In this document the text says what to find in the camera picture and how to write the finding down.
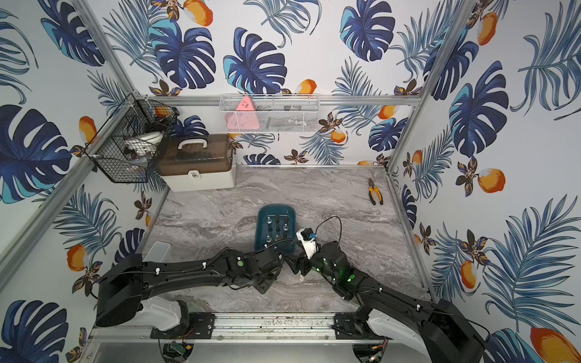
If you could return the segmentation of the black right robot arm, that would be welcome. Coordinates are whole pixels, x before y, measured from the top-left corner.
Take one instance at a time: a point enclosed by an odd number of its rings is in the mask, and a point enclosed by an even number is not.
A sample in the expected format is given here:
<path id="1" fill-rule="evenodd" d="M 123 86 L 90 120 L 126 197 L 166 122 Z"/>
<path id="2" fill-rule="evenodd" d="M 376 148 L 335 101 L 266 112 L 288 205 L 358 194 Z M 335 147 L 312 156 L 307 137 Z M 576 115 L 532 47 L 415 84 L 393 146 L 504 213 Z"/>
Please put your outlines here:
<path id="1" fill-rule="evenodd" d="M 449 301 L 416 299 L 381 284 L 352 265 L 339 244 L 317 246 L 284 258 L 295 274 L 318 272 L 333 291 L 358 303 L 350 314 L 339 314 L 335 330 L 343 337 L 388 338 L 426 355 L 432 362 L 479 362 L 485 340 Z"/>

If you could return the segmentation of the white storage case brown lid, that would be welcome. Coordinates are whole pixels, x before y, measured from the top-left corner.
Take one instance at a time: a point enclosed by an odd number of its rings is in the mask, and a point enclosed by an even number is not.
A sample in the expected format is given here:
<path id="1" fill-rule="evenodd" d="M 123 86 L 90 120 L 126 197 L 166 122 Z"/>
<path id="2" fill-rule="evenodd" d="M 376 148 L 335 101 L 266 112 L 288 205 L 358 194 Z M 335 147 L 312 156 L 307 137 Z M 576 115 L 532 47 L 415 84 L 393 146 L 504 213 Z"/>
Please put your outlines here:
<path id="1" fill-rule="evenodd" d="M 160 143 L 154 163 L 173 192 L 235 186 L 235 163 L 227 134 L 169 136 Z"/>

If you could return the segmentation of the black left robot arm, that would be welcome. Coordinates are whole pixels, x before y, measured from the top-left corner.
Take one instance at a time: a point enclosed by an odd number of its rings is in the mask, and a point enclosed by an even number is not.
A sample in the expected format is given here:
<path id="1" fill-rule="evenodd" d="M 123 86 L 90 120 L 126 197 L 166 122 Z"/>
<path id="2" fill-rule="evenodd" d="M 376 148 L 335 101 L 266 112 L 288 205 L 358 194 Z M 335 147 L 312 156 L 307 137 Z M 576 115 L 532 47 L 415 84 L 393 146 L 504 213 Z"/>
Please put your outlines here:
<path id="1" fill-rule="evenodd" d="M 214 257 L 182 263 L 145 262 L 136 253 L 98 282 L 95 325 L 110 328 L 133 319 L 142 301 L 194 287 L 253 287 L 265 294 L 283 267 L 278 248 L 250 253 L 225 248 Z"/>

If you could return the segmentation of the white mesh wall shelf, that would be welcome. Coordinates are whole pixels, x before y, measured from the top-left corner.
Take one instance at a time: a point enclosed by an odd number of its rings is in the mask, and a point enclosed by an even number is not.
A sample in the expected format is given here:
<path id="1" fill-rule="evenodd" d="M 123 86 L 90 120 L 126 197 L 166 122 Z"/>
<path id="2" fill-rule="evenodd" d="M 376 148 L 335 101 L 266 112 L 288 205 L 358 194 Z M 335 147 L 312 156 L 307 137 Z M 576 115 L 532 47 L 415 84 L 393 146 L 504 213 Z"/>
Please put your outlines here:
<path id="1" fill-rule="evenodd" d="M 246 95 L 222 95 L 219 109 L 224 115 L 236 109 Z M 257 131 L 228 131 L 230 133 L 302 133 L 319 127 L 320 100 L 318 95 L 247 95 L 250 96 L 260 129 Z"/>

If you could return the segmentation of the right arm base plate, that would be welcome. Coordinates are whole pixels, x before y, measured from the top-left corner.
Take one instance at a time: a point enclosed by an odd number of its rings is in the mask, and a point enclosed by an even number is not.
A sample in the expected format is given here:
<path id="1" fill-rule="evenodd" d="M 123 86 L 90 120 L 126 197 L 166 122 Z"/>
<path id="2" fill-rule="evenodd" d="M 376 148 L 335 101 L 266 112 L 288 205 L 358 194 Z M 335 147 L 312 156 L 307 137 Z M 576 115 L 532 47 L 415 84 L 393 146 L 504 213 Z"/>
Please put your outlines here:
<path id="1" fill-rule="evenodd" d="M 331 329 L 335 333 L 337 340 L 392 340 L 375 334 L 367 320 L 370 310 L 357 312 L 341 312 L 333 317 Z"/>

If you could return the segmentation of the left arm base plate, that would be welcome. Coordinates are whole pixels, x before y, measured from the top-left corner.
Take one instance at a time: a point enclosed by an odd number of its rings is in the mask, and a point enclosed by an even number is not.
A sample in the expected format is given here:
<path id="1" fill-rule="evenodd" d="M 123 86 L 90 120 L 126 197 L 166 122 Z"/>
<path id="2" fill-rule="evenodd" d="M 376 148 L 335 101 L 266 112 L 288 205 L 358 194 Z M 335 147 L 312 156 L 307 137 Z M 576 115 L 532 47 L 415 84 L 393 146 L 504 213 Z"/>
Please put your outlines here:
<path id="1" fill-rule="evenodd" d="M 154 340 L 209 340 L 215 327 L 216 316 L 208 312 L 192 312 L 187 318 L 167 331 L 157 328 L 151 330 L 150 338 Z"/>

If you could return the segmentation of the aluminium front rail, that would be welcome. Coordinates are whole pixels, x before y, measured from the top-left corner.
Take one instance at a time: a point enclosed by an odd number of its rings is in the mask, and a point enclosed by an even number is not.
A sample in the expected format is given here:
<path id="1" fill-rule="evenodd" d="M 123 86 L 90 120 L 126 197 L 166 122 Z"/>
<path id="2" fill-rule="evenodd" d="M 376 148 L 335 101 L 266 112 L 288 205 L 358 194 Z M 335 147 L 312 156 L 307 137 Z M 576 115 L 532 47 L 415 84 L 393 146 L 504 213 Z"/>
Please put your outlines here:
<path id="1" fill-rule="evenodd" d="M 150 327 L 96 328 L 92 343 L 346 343 L 384 342 L 356 335 L 352 315 L 333 313 L 195 313 L 191 333 L 169 337 Z"/>

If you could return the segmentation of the pink triangle card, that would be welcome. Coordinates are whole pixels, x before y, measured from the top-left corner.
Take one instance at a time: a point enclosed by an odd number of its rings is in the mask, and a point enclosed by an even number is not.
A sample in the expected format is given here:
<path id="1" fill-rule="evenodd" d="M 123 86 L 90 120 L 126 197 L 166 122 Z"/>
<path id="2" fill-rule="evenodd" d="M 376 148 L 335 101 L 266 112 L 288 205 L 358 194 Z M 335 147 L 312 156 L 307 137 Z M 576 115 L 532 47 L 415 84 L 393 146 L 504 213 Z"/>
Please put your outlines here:
<path id="1" fill-rule="evenodd" d="M 260 129 L 260 121 L 254 103 L 247 95 L 242 98 L 234 111 L 226 114 L 225 121 L 228 131 L 247 132 Z"/>

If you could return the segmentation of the teal plastic storage box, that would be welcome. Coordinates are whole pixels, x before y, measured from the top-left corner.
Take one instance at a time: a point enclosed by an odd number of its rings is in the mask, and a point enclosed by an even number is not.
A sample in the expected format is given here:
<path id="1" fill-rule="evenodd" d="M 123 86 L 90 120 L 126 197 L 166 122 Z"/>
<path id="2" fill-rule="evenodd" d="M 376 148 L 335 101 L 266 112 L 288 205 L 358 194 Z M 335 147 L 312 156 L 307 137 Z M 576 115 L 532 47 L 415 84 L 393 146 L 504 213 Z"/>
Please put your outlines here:
<path id="1" fill-rule="evenodd" d="M 275 224 L 275 216 L 280 216 L 280 223 L 278 224 L 281 227 L 281 240 L 285 240 L 284 243 L 281 243 L 275 246 L 278 250 L 282 251 L 284 254 L 293 255 L 295 250 L 295 240 L 296 240 L 296 212 L 293 207 L 286 205 L 286 204 L 269 204 L 262 207 L 257 215 L 257 227 L 255 233 L 255 241 L 254 241 L 254 249 L 261 250 L 275 242 L 276 233 L 276 226 Z M 272 233 L 268 233 L 268 224 L 266 223 L 267 217 L 272 219 Z M 284 217 L 289 218 L 289 231 L 287 234 L 284 234 Z M 272 242 L 266 243 L 266 236 L 270 235 L 272 237 Z"/>

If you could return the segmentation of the orange black pliers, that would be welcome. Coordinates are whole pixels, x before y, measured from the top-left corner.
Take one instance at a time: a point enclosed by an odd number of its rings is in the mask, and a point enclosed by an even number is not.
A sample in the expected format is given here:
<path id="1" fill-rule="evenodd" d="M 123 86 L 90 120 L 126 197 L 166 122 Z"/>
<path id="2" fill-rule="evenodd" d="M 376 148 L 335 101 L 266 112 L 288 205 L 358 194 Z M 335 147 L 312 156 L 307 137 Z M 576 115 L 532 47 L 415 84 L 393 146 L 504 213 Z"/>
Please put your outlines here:
<path id="1" fill-rule="evenodd" d="M 374 206 L 377 204 L 383 205 L 384 204 L 383 195 L 382 195 L 381 191 L 379 190 L 378 186 L 376 186 L 374 180 L 372 178 L 370 178 L 368 183 L 369 183 L 368 195 L 369 195 L 369 200 L 371 201 L 371 203 Z"/>

